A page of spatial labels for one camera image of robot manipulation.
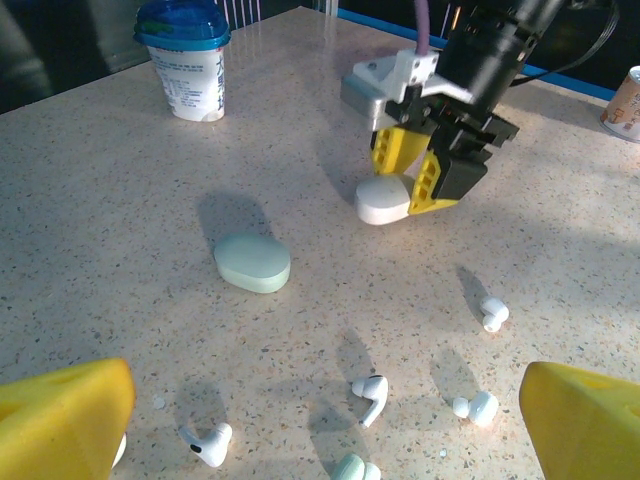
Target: speckled countertop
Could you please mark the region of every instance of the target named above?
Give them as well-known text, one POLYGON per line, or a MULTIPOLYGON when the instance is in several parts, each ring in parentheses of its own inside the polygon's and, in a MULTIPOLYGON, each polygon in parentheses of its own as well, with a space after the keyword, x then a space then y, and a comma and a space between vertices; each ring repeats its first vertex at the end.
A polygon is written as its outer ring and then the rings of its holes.
POLYGON ((3 382, 126 358, 114 479, 327 479, 348 451, 387 479, 541 478, 529 362, 640 381, 640 147, 600 128, 604 103, 535 82, 505 96, 522 130, 458 206, 367 226, 351 197, 369 134, 339 79, 408 44, 299 9, 234 32, 219 123, 173 117, 151 64, 0 116, 3 382), (284 289, 222 281, 211 249, 231 231, 290 247, 284 289), (496 335, 485 290, 512 312, 496 335), (348 382, 373 369, 391 393, 362 431, 348 382), (444 400, 478 388, 501 402, 486 430, 444 400), (213 471, 177 426, 224 419, 213 471))

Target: black cable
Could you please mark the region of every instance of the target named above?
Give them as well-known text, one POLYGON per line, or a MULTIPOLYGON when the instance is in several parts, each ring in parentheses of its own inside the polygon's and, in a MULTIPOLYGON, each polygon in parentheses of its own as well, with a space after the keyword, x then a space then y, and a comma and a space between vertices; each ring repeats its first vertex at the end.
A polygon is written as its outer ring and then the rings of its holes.
POLYGON ((539 73, 537 75, 532 75, 531 77, 525 78, 517 78, 513 82, 511 82, 511 87, 517 87, 518 85, 523 85, 525 83, 529 83, 532 80, 538 80, 539 78, 546 77, 551 73, 559 73, 564 72, 565 70, 569 70, 570 68, 577 67, 578 65, 582 65, 584 62, 593 57, 598 50, 602 48, 602 46, 609 40, 611 34, 613 34, 614 30, 618 26, 618 21, 620 20, 620 8, 618 7, 618 2, 616 0, 611 1, 611 10, 609 11, 609 18, 607 19, 607 23, 598 37, 598 40, 591 45, 591 48, 587 50, 584 55, 582 55, 577 60, 574 60, 571 63, 564 65, 563 67, 556 68, 555 70, 550 70, 548 72, 539 73))

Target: purple cable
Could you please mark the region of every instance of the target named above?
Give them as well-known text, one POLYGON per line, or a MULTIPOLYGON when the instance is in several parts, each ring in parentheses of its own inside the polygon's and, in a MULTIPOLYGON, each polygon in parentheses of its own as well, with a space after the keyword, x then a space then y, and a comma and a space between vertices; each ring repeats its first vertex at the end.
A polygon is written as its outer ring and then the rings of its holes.
POLYGON ((415 0, 414 4, 418 27, 416 55, 424 56, 429 53, 429 0, 415 0))

